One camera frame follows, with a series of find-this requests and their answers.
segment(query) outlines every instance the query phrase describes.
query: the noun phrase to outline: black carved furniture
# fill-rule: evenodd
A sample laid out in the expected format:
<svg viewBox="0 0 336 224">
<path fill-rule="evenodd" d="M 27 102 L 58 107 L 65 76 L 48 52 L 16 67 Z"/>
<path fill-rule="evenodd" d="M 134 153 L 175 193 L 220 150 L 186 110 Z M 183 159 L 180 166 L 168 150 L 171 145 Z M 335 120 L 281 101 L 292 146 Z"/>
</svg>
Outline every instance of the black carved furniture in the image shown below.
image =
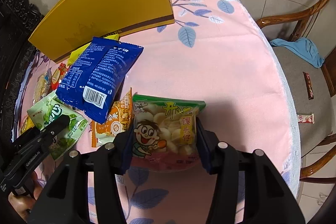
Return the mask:
<svg viewBox="0 0 336 224">
<path fill-rule="evenodd" d="M 28 42 L 42 20 L 28 0 L 0 0 L 0 151 L 11 152 L 11 134 L 16 98 L 26 68 L 36 48 Z"/>
</svg>

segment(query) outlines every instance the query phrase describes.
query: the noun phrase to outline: cartoon boy logo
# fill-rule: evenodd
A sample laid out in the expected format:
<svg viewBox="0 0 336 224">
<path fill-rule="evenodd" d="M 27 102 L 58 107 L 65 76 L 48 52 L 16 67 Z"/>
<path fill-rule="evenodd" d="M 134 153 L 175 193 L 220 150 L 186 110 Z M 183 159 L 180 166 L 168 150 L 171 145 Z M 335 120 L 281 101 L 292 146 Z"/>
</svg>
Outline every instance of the cartoon boy logo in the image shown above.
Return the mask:
<svg viewBox="0 0 336 224">
<path fill-rule="evenodd" d="M 138 122 L 134 133 L 136 138 L 132 148 L 134 156 L 144 158 L 146 155 L 151 155 L 151 152 L 158 148 L 160 128 L 155 122 L 149 120 Z"/>
</svg>

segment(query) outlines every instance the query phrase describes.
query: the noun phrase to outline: screw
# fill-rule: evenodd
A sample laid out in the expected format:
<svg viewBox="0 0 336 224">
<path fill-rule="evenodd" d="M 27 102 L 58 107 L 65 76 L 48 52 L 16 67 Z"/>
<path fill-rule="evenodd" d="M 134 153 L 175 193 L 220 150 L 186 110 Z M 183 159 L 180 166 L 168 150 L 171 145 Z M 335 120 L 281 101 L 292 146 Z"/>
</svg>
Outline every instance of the screw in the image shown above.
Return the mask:
<svg viewBox="0 0 336 224">
<path fill-rule="evenodd" d="M 219 142 L 217 145 L 221 149 L 225 149 L 228 147 L 228 144 L 226 142 Z"/>
<path fill-rule="evenodd" d="M 107 143 L 106 145 L 105 145 L 105 149 L 107 149 L 107 150 L 111 150 L 111 149 L 113 149 L 114 148 L 114 143 Z"/>
<path fill-rule="evenodd" d="M 71 158 L 77 157 L 78 156 L 78 151 L 77 150 L 70 151 L 69 156 Z"/>
<path fill-rule="evenodd" d="M 255 151 L 254 151 L 254 153 L 257 155 L 257 156 L 259 156 L 259 157 L 261 157 L 261 156 L 263 156 L 265 153 L 264 153 L 264 151 L 262 151 L 261 149 L 256 149 Z"/>
</svg>

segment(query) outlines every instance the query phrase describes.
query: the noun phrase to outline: barcode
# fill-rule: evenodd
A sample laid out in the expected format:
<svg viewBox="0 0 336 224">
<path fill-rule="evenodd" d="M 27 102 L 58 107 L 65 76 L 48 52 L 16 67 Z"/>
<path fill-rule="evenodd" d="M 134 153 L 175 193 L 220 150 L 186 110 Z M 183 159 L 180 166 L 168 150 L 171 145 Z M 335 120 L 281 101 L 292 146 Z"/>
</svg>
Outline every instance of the barcode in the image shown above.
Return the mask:
<svg viewBox="0 0 336 224">
<path fill-rule="evenodd" d="M 93 88 L 88 87 L 87 85 L 84 88 L 83 99 L 95 106 L 103 109 L 103 105 L 106 99 L 106 94 L 99 92 Z"/>
</svg>

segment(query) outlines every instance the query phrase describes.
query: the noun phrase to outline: pink tablecloth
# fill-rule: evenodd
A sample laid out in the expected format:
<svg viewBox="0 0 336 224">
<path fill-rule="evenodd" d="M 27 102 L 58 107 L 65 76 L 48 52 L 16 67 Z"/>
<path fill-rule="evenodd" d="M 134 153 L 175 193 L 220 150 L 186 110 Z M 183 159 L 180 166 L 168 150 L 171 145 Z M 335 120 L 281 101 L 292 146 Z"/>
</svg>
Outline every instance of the pink tablecloth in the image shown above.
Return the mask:
<svg viewBox="0 0 336 224">
<path fill-rule="evenodd" d="M 139 94 L 204 100 L 207 106 L 200 119 L 206 129 L 238 150 L 264 150 L 287 180 L 292 144 L 289 111 L 260 30 L 239 0 L 172 1 L 175 24 L 120 39 L 144 46 L 126 76 L 123 95 L 132 87 Z M 26 87 L 21 121 L 32 105 L 36 79 L 48 67 L 53 72 L 57 65 L 46 58 L 37 60 Z M 76 149 L 81 153 L 94 150 L 89 129 Z M 37 169 L 41 184 L 53 169 L 50 158 Z M 243 174 L 241 179 L 237 222 L 244 208 Z M 128 223 L 204 224 L 216 176 L 197 165 L 171 173 L 131 168 L 117 180 Z M 90 175 L 89 208 L 96 221 L 93 186 Z"/>
</svg>

